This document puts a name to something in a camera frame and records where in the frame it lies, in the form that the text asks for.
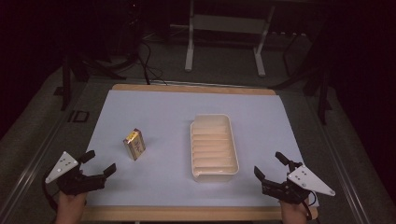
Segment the metal stand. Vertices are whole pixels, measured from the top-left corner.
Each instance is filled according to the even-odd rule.
[[[82,53],[68,52],[64,56],[63,63],[63,88],[62,88],[62,96],[64,98],[62,104],[62,110],[66,110],[67,106],[70,103],[71,99],[71,82],[70,82],[70,71],[73,71],[77,81],[87,82],[90,78],[90,75],[87,72],[86,64],[90,67],[95,68],[101,71],[108,77],[113,79],[126,79],[126,77],[120,77],[119,75],[111,72],[106,67],[102,66],[95,60],[91,59],[87,55]]]
[[[271,19],[273,18],[275,7],[271,6],[266,20],[255,20],[246,18],[233,18],[221,16],[209,16],[194,14],[194,0],[190,0],[190,25],[189,25],[189,45],[187,47],[186,72],[192,70],[192,60],[194,54],[193,32],[196,30],[211,30],[222,32],[236,32],[246,34],[261,35],[259,45],[253,49],[259,77],[265,77],[264,65],[262,63],[262,47],[265,37],[268,35]]]

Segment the white plastic tray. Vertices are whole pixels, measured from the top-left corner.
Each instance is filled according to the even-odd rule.
[[[197,182],[226,182],[239,170],[230,119],[197,115],[191,124],[191,168]]]

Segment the yellow box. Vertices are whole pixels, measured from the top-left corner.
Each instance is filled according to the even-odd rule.
[[[143,141],[142,133],[138,129],[134,129],[123,140],[123,143],[129,153],[131,159],[134,161],[146,150],[145,142]]]

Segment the black cable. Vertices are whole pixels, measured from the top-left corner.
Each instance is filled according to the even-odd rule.
[[[141,64],[142,64],[143,73],[144,73],[144,76],[145,76],[146,83],[149,85],[149,84],[150,84],[150,83],[149,83],[149,75],[148,75],[148,71],[147,71],[147,69],[146,69],[146,64],[143,62],[143,60],[142,60],[142,58],[141,58],[140,56],[138,56],[138,59],[139,59],[139,61],[140,61]]]
[[[94,8],[96,18],[99,18],[99,15],[97,13],[98,9],[97,9],[95,1],[92,2],[92,7]],[[130,0],[129,7],[127,7],[127,9],[128,9],[127,14],[130,18],[121,27],[128,25],[128,26],[130,26],[131,30],[133,30],[134,32],[136,32],[136,31],[138,32],[138,28],[134,28],[134,27],[140,25],[139,22],[140,22],[140,18],[141,18],[141,14],[142,14],[142,7],[141,7],[140,1],[139,0],[137,0],[137,1]],[[120,34],[119,43],[120,43],[120,40],[122,39],[122,34],[123,34],[123,31]],[[121,63],[111,64],[111,65],[103,65],[103,67],[105,67],[109,70],[119,70],[119,69],[125,68],[125,67],[133,64],[136,60],[137,60],[137,55],[135,53],[132,53],[130,55],[126,55],[125,61],[123,61]]]
[[[149,66],[149,58],[150,58],[150,56],[151,56],[151,47],[150,47],[146,42],[144,42],[144,41],[142,41],[142,44],[143,44],[144,46],[146,46],[146,48],[148,49],[148,57],[147,57],[147,59],[146,59],[145,69],[148,70],[152,75],[154,75],[154,78],[153,78],[152,80],[157,80],[157,79],[159,79],[159,80],[162,81],[165,85],[168,85],[168,84],[161,78],[161,76],[163,75],[163,71],[162,71],[161,69],[158,69],[158,68],[154,68],[154,67],[150,67],[150,66]],[[151,71],[151,69],[152,69],[152,70],[160,71],[161,74],[160,74],[159,76],[157,76],[153,71]]]
[[[311,193],[314,195],[314,201],[309,204],[309,206],[313,205],[317,201],[317,194],[314,191],[311,191]]]
[[[59,189],[58,190],[56,190],[56,192],[55,193],[53,193],[52,195],[51,195],[51,197],[53,198],[53,196],[55,196],[56,194],[58,194],[59,193]]]
[[[139,63],[131,64],[131,65],[129,65],[128,67],[126,67],[126,68],[124,68],[124,69],[122,69],[122,70],[120,70],[120,71],[117,71],[117,74],[121,74],[121,73],[123,73],[123,72],[125,72],[125,71],[131,69],[132,66],[134,66],[135,64],[139,64]]]
[[[312,220],[311,210],[309,210],[308,205],[306,204],[306,202],[302,202],[302,204],[303,204],[303,206],[304,206],[305,209],[306,209],[306,213],[307,213],[307,215],[306,215],[306,220]]]
[[[43,189],[44,196],[46,197],[47,201],[49,202],[49,206],[56,212],[58,211],[58,204],[53,200],[53,196],[51,196],[48,191],[47,191],[47,183],[46,183],[46,178],[50,174],[52,168],[56,165],[53,164],[43,175],[43,178],[41,180],[41,188]]]
[[[161,70],[161,69],[159,69],[159,68],[151,67],[151,66],[149,66],[149,65],[146,66],[146,69],[147,69],[147,71],[149,71],[149,72],[154,76],[154,78],[151,78],[150,81],[160,80],[160,81],[163,82],[163,84],[165,84],[166,86],[168,85],[168,84],[162,79],[163,70]],[[160,74],[157,75],[157,74],[155,74],[152,70],[156,70],[156,71],[160,72]]]

